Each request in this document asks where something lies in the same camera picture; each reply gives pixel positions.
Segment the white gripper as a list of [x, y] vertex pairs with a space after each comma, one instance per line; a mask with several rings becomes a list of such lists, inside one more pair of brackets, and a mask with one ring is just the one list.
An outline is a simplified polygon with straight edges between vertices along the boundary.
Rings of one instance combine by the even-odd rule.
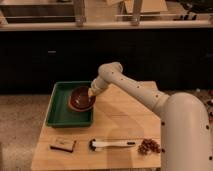
[[95, 84], [91, 84], [91, 87], [88, 89], [88, 96], [93, 97], [97, 96], [101, 93], [101, 89], [97, 87]]

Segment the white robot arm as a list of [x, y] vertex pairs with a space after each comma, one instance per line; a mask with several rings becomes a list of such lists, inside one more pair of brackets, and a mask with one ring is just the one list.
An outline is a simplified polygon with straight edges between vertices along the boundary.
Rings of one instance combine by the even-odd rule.
[[213, 171], [210, 123], [205, 105], [194, 95], [168, 95], [123, 74], [119, 62], [99, 66], [91, 83], [98, 96], [110, 84], [135, 98], [161, 119], [161, 171]]

